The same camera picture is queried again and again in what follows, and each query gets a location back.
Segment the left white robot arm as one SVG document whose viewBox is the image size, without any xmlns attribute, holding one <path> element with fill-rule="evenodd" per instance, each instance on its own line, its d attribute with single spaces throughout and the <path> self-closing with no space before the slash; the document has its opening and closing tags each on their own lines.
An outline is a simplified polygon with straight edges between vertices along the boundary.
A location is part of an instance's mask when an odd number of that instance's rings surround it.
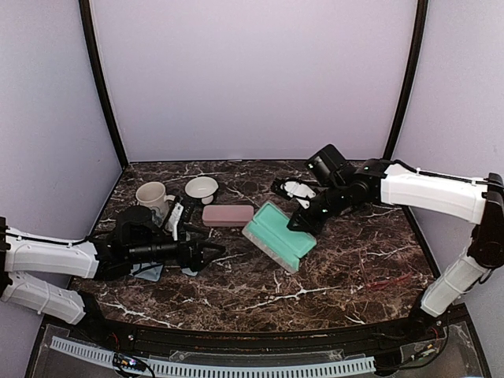
<svg viewBox="0 0 504 378">
<path fill-rule="evenodd" d="M 92 294 L 68 291 L 34 277 L 34 272 L 58 273 L 97 281 L 132 275 L 157 280 L 167 261 L 196 274 L 225 252 L 204 239 L 171 236 L 154 223 L 145 206 L 119 213 L 104 238 L 80 241 L 44 239 L 1 224 L 1 300 L 57 317 L 94 343 L 105 343 L 111 327 Z"/>
</svg>

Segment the grey case teal lining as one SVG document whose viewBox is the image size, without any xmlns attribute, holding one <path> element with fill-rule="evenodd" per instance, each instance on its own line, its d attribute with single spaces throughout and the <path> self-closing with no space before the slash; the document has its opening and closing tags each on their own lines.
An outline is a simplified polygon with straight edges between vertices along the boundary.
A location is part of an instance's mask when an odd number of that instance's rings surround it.
<svg viewBox="0 0 504 378">
<path fill-rule="evenodd" d="M 265 202 L 243 228 L 242 234 L 283 269 L 293 274 L 300 261 L 316 245 L 316 239 L 306 232 L 287 228 L 289 218 L 274 203 Z"/>
</svg>

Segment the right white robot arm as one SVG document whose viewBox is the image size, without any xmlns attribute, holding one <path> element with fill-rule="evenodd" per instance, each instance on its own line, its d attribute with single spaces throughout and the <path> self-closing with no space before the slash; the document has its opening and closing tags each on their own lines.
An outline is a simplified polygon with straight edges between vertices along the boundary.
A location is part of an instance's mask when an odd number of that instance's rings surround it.
<svg viewBox="0 0 504 378">
<path fill-rule="evenodd" d="M 423 293 L 418 311 L 402 324 L 402 335 L 417 342 L 439 317 L 476 281 L 503 266 L 503 181 L 487 177 L 451 176 L 415 169 L 400 160 L 372 158 L 354 167 L 332 144 L 305 163 L 317 181 L 286 179 L 280 190 L 299 207 L 288 227 L 321 233 L 325 222 L 364 203 L 408 206 L 444 213 L 473 224 L 471 242 Z"/>
</svg>

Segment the light blue cleaning cloth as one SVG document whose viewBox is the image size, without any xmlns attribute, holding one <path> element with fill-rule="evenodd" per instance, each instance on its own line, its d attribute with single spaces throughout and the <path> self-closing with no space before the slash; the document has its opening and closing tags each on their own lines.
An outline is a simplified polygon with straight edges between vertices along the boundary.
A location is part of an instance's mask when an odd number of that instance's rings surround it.
<svg viewBox="0 0 504 378">
<path fill-rule="evenodd" d="M 192 271 L 190 268 L 183 268 L 181 272 L 187 276 L 197 276 L 198 272 Z"/>
</svg>

